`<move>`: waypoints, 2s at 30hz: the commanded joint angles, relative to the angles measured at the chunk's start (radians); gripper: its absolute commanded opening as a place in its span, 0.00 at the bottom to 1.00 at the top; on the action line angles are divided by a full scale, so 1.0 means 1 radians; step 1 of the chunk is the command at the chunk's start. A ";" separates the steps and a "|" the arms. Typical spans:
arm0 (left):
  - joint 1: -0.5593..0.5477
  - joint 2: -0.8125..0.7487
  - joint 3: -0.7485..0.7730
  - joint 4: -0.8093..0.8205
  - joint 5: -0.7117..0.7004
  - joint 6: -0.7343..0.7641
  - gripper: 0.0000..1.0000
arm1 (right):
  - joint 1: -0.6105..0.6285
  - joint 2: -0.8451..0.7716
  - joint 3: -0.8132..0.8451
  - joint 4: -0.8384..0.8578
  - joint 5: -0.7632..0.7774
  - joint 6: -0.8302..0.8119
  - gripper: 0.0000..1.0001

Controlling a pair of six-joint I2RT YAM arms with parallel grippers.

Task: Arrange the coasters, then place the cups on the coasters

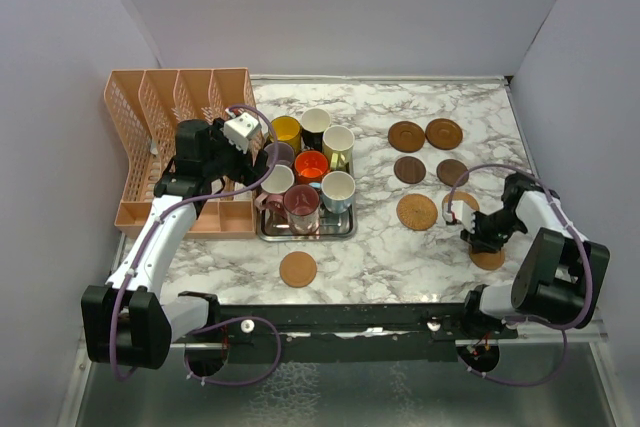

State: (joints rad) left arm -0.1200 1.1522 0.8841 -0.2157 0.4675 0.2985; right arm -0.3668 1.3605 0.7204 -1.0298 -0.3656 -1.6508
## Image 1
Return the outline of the dark walnut front coaster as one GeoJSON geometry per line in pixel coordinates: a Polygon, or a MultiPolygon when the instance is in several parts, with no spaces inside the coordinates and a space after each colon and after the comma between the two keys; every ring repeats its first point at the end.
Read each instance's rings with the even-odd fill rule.
{"type": "Polygon", "coordinates": [[[446,159],[441,161],[436,168],[436,175],[438,179],[447,186],[454,186],[458,179],[459,186],[462,186],[468,182],[469,175],[467,174],[467,166],[456,159],[446,159]]]}

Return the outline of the brown ringed wooden coaster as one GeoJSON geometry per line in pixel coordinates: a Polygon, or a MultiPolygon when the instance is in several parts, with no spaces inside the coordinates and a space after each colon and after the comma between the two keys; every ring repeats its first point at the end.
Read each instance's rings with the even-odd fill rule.
{"type": "Polygon", "coordinates": [[[388,141],[400,152],[413,153],[423,147],[425,134],[423,129],[414,122],[399,121],[389,128],[388,141]]]}

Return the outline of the light blue mug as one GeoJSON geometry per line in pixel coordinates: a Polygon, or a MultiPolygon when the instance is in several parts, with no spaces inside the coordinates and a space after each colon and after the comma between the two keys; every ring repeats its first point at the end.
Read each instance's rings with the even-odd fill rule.
{"type": "Polygon", "coordinates": [[[355,180],[346,172],[330,172],[321,182],[324,207],[333,214],[344,213],[352,206],[355,191],[355,180]]]}

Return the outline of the dark walnut coaster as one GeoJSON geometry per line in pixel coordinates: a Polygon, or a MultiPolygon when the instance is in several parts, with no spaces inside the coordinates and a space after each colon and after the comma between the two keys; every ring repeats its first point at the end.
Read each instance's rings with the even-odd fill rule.
{"type": "Polygon", "coordinates": [[[420,183],[426,176],[424,163],[412,156],[403,156],[394,163],[394,175],[406,184],[420,183]]]}
{"type": "Polygon", "coordinates": [[[468,182],[469,175],[467,174],[467,166],[456,159],[446,159],[441,161],[436,168],[436,175],[438,179],[447,186],[454,186],[458,179],[459,186],[462,186],[468,182]]]}

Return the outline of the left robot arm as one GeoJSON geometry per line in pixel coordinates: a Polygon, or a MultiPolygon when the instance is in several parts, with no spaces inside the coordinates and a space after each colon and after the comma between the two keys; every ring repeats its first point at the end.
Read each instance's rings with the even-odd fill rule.
{"type": "Polygon", "coordinates": [[[182,240],[210,200],[215,181],[231,180],[243,191],[259,187],[275,164],[250,145],[268,118],[248,105],[227,110],[229,119],[186,120],[175,134],[175,154],[156,182],[151,210],[128,256],[102,286],[90,285],[81,298],[89,359],[109,364],[114,376],[131,370],[158,369],[170,346],[192,334],[206,342],[220,332],[221,318],[206,294],[182,294],[169,304],[159,300],[165,276],[182,240]]]}

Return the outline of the light wood round coaster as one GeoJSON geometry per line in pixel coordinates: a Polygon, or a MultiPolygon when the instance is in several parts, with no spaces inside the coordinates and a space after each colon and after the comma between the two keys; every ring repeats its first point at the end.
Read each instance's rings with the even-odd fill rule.
{"type": "Polygon", "coordinates": [[[280,263],[280,277],[289,287],[302,288],[316,277],[317,263],[306,252],[295,251],[287,254],[280,263]]]}

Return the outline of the pale yellow mug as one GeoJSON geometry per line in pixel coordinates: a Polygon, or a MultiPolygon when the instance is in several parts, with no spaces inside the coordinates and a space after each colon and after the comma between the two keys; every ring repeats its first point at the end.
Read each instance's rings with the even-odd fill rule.
{"type": "Polygon", "coordinates": [[[354,143],[355,135],[347,127],[335,125],[324,132],[322,152],[332,171],[347,169],[352,160],[354,143]]]}

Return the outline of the woven rattan coaster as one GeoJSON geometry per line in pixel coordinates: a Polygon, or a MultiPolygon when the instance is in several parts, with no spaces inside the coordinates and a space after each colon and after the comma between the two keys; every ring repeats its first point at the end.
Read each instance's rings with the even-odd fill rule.
{"type": "Polygon", "coordinates": [[[425,231],[435,225],[438,209],[429,197],[409,194],[399,200],[396,214],[405,227],[414,231],[425,231]]]}
{"type": "Polygon", "coordinates": [[[453,197],[454,201],[464,201],[473,211],[480,210],[479,203],[475,197],[467,192],[456,190],[454,194],[449,193],[442,199],[441,208],[443,211],[447,210],[450,197],[453,197]]]}

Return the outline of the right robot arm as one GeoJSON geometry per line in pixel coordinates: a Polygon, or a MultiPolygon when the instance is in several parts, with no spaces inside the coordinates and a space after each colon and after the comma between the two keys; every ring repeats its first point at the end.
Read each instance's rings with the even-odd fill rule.
{"type": "Polygon", "coordinates": [[[582,329],[594,314],[609,249],[590,241],[568,220],[556,192],[526,172],[506,177],[502,207],[484,214],[449,199],[443,217],[460,224],[472,254],[500,254],[516,232],[533,242],[510,284],[481,285],[467,294],[461,330],[481,338],[505,325],[534,321],[556,330],[582,329]]]}

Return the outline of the light wood grooved coaster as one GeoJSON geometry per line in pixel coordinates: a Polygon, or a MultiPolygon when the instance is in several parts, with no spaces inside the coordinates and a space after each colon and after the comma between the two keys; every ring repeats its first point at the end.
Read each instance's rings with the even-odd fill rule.
{"type": "Polygon", "coordinates": [[[495,253],[474,252],[470,249],[469,257],[476,267],[486,271],[495,271],[503,266],[506,255],[503,249],[495,253]]]}

